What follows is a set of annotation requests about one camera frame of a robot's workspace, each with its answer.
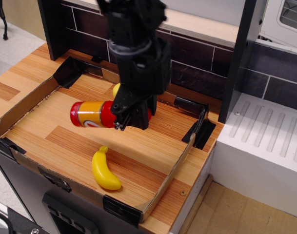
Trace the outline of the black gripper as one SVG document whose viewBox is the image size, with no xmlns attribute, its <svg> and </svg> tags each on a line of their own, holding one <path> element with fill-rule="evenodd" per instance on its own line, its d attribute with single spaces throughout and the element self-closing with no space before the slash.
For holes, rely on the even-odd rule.
<svg viewBox="0 0 297 234">
<path fill-rule="evenodd" d="M 115 57 L 121 83 L 111 107 L 116 116 L 115 129 L 123 131 L 131 126 L 145 130 L 156 113 L 157 95 L 164 93 L 170 83 L 171 45 L 163 38 L 155 38 L 144 52 Z M 148 96 L 147 91 L 157 95 Z"/>
</svg>

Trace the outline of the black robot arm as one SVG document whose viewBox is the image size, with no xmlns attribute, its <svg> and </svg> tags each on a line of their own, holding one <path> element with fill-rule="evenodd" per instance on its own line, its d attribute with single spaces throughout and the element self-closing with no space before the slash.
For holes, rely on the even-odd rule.
<svg viewBox="0 0 297 234">
<path fill-rule="evenodd" d="M 116 59 L 120 87 L 111 112 L 115 128 L 145 130 L 155 115 L 157 96 L 171 79 L 171 45 L 156 36 L 166 21 L 166 5 L 159 0 L 99 0 L 107 18 L 109 50 Z"/>
</svg>

